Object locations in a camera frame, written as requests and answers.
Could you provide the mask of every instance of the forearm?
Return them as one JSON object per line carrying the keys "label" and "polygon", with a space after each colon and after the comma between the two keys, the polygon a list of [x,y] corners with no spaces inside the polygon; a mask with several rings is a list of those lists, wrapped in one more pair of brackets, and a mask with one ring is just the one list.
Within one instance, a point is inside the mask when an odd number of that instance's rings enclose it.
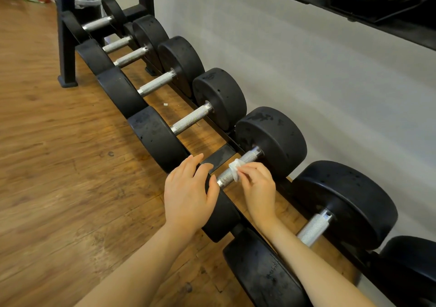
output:
{"label": "forearm", "polygon": [[190,235],[164,225],[76,306],[148,306]]}
{"label": "forearm", "polygon": [[374,307],[358,288],[304,245],[278,219],[262,232],[302,283],[314,307]]}

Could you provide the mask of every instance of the person's left arm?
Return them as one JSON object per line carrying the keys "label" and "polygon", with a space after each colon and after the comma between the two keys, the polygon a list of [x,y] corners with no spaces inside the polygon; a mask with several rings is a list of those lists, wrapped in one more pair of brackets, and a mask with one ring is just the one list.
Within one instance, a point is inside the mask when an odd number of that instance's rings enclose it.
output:
{"label": "person's left arm", "polygon": [[148,306],[166,273],[186,248],[194,233],[203,227],[215,207],[219,186],[211,176],[211,164],[196,171],[203,154],[189,156],[165,181],[166,223],[128,260],[106,277],[76,307]]}

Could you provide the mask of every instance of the wooden floor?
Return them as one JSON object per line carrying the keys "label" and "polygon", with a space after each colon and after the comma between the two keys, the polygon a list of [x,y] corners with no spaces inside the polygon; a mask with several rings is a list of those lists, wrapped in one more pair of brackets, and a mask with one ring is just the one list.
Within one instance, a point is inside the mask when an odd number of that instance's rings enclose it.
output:
{"label": "wooden floor", "polygon": [[[52,4],[0,0],[0,12],[0,306],[71,306],[164,224],[166,175],[79,57],[79,87],[59,86]],[[151,80],[142,61],[124,72]],[[191,111],[168,86],[146,100],[169,124]],[[224,144],[203,120],[179,138],[206,157]],[[241,187],[225,191],[250,218]],[[280,195],[276,206],[294,233],[306,222]],[[231,239],[197,233],[153,304],[251,305],[222,255]],[[356,276],[324,238],[313,249]]]}

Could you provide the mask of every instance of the person's left hand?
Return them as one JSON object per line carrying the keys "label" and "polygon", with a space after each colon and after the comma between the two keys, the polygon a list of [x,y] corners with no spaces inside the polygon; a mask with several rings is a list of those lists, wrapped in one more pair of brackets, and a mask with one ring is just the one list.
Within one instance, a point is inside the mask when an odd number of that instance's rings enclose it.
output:
{"label": "person's left hand", "polygon": [[209,180],[209,190],[206,194],[205,183],[212,164],[202,164],[195,168],[203,159],[203,154],[195,157],[190,155],[182,161],[166,178],[165,203],[166,225],[181,229],[193,236],[209,220],[218,199],[219,185],[215,175]]}

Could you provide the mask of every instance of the hand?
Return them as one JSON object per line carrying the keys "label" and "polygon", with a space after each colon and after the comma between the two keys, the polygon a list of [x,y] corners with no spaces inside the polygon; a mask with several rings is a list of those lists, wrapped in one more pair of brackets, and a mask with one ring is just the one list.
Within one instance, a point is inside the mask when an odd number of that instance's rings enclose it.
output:
{"label": "hand", "polygon": [[199,154],[195,157],[190,155],[183,160],[166,178],[163,195],[165,225],[182,230],[183,234],[191,237],[209,220],[219,193],[217,179],[212,175],[206,194],[204,186],[213,165],[202,164],[195,171],[202,159],[203,154]]}
{"label": "hand", "polygon": [[248,211],[256,226],[265,231],[277,220],[275,215],[275,183],[270,171],[259,162],[238,167]]}

